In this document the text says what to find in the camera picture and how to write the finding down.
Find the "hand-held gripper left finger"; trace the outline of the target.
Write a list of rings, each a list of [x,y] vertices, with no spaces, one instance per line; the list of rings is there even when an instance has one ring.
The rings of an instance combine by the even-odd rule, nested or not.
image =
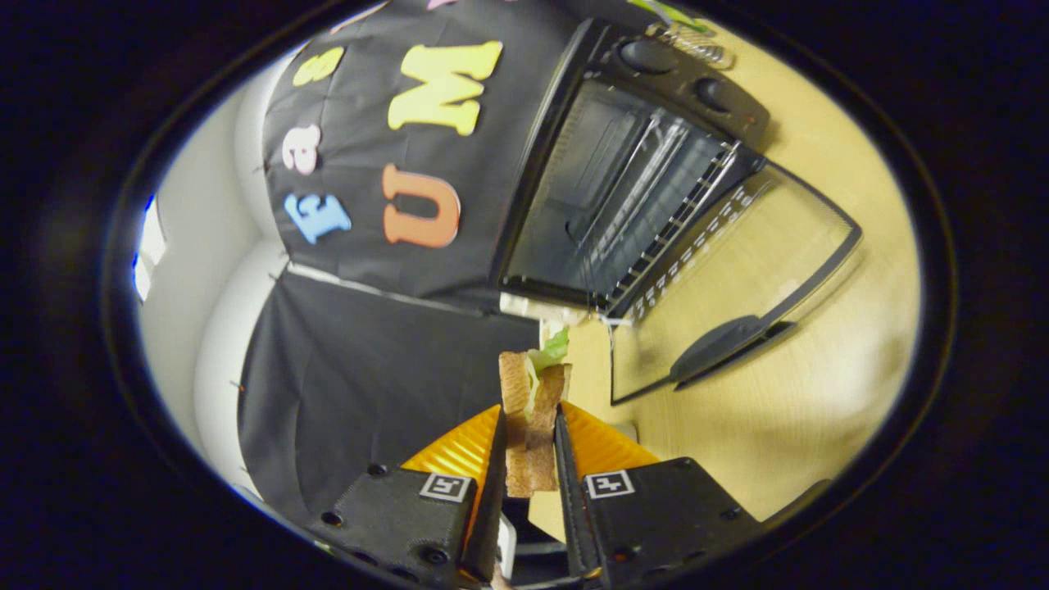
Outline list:
[[[430,589],[493,580],[506,479],[506,416],[491,406],[401,465],[372,465],[308,530],[336,556]]]

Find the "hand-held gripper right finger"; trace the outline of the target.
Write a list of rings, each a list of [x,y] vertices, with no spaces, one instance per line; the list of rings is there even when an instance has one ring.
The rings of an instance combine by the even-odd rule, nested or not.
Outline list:
[[[765,532],[694,459],[661,460],[566,401],[554,451],[570,571],[584,589],[651,589],[719,566]]]

